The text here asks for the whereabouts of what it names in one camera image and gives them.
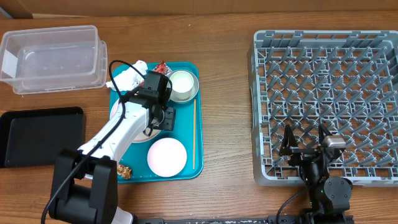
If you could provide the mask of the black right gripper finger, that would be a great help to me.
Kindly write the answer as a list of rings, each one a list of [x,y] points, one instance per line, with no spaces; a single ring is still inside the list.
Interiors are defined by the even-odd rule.
[[[329,130],[326,128],[326,126],[322,123],[320,123],[318,125],[318,135],[319,135],[319,143],[322,146],[327,146],[327,140],[326,137],[327,136],[331,136],[331,132],[329,132]]]
[[[289,124],[285,125],[284,137],[282,139],[282,145],[279,149],[280,156],[291,156],[298,152],[298,143],[295,139],[292,128]]]

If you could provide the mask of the red snack wrapper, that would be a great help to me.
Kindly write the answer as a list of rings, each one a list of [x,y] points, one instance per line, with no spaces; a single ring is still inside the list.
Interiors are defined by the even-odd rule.
[[[152,71],[166,76],[172,72],[171,68],[164,61],[161,61]]]

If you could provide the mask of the white napkin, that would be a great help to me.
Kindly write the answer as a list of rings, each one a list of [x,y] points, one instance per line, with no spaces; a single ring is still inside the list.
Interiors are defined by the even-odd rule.
[[[145,61],[138,60],[132,65],[133,68],[127,66],[127,70],[122,71],[114,77],[119,91],[131,91],[135,87],[144,83],[143,76],[147,75],[148,66]]]

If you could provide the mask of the large white plate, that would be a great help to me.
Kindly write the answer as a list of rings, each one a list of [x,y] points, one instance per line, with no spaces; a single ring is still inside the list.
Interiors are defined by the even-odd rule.
[[[109,119],[111,119],[117,112],[119,108],[119,100],[116,100],[116,102],[113,104],[111,107],[111,110],[109,112]],[[155,138],[159,133],[160,130],[158,129],[153,129],[151,134],[149,134],[150,128],[146,128],[144,132],[139,133],[136,138],[132,141],[132,143],[142,143],[142,142],[147,142],[153,138]]]

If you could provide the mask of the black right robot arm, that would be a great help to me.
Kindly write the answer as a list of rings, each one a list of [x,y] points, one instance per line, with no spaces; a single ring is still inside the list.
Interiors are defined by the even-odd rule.
[[[313,148],[299,148],[291,127],[287,124],[279,155],[288,156],[288,164],[298,167],[299,177],[305,182],[306,189],[291,196],[279,208],[276,223],[353,223],[353,217],[347,217],[350,209],[353,184],[344,177],[332,177],[327,165],[337,160],[346,143],[340,135],[333,135],[327,128],[318,126],[319,143]],[[303,193],[308,193],[310,208],[304,208],[297,216],[281,217],[284,207]]]

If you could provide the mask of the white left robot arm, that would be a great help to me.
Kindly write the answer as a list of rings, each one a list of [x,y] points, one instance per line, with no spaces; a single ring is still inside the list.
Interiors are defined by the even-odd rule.
[[[76,151],[56,159],[47,217],[67,223],[137,223],[118,206],[118,164],[133,140],[146,129],[174,129],[175,109],[168,107],[172,82],[149,71],[143,86],[119,97],[119,108],[99,133]]]

